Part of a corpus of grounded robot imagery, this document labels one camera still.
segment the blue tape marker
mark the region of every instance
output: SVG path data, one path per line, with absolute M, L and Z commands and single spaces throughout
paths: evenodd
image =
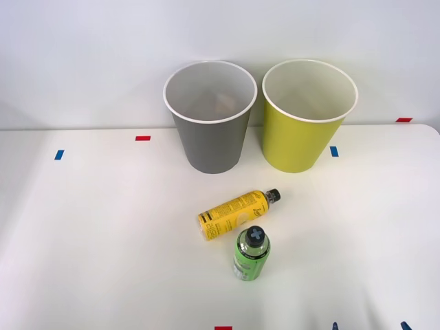
M 335 146 L 331 146 L 330 147 L 330 151 L 331 151 L 331 155 L 333 157 L 339 157 L 338 148 L 336 148 Z
M 61 160 L 63 154 L 64 154 L 64 150 L 58 150 L 55 156 L 55 160 Z

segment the bottle cap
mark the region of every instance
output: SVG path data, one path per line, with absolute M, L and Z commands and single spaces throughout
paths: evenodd
M 264 243 L 264 238 L 266 234 L 262 227 L 258 227 L 257 225 L 253 225 L 247 229 L 245 242 L 251 248 L 259 248 Z
M 281 199 L 281 194 L 278 191 L 278 189 L 271 189 L 269 190 L 269 193 L 271 193 L 272 196 L 274 197 L 274 202 L 279 201 Z

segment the yellow bottle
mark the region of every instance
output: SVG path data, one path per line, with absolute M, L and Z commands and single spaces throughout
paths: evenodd
M 199 225 L 203 236 L 210 241 L 244 223 L 264 215 L 269 205 L 281 198 L 277 189 L 266 193 L 254 190 L 228 201 L 216 208 L 199 214 Z

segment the green label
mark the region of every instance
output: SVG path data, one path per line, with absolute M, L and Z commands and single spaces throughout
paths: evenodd
M 259 277 L 261 269 L 270 252 L 270 243 L 267 250 L 260 256 L 249 256 L 241 251 L 239 244 L 235 245 L 234 273 L 244 281 L 252 281 Z

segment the plastic bottle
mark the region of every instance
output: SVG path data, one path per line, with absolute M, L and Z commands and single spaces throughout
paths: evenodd
M 277 189 L 266 193 L 254 190 L 228 201 L 216 208 L 199 214 L 198 220 L 203 236 L 209 241 L 238 226 L 264 215 L 269 206 L 281 198 Z
M 270 241 L 261 227 L 253 225 L 242 231 L 235 246 L 235 275 L 243 281 L 259 277 L 269 252 Z

